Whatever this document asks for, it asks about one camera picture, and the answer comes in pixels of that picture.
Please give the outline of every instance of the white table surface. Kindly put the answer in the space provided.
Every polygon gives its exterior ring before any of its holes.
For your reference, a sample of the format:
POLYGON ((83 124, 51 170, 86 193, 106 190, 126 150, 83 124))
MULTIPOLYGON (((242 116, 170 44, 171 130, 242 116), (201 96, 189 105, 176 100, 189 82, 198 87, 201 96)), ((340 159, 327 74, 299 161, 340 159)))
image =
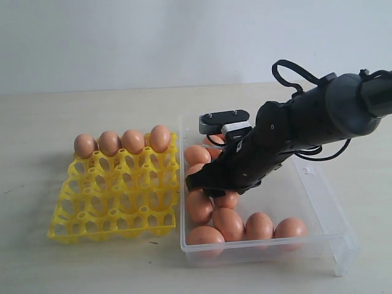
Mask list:
POLYGON ((0 96, 0 293, 391 293, 391 118, 322 164, 362 247, 346 277, 301 264, 189 268, 176 231, 76 246, 47 239, 77 134, 177 131, 187 112, 242 108, 254 119, 267 99, 289 97, 275 83, 0 96))

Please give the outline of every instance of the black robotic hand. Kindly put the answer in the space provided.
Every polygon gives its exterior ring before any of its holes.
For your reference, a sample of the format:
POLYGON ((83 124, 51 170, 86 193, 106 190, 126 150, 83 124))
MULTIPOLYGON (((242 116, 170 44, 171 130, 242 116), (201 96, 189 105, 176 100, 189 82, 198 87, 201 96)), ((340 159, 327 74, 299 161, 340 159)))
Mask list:
POLYGON ((279 60, 272 67, 277 81, 296 92, 286 103, 266 102, 260 107, 255 127, 244 110, 208 113, 200 117, 199 131, 207 135, 223 133, 226 144, 220 156, 199 172, 189 175, 189 190, 202 188, 211 197, 226 190, 239 194, 257 187, 271 171, 282 166, 291 155, 323 161, 340 155, 354 137, 372 133, 380 120, 392 113, 392 72, 367 70, 339 77, 330 73, 316 78, 302 67, 279 60), (299 84, 285 81, 277 67, 294 70, 316 85, 304 92, 299 84), (322 151, 322 145, 345 140, 341 150, 324 158, 310 157, 322 151))

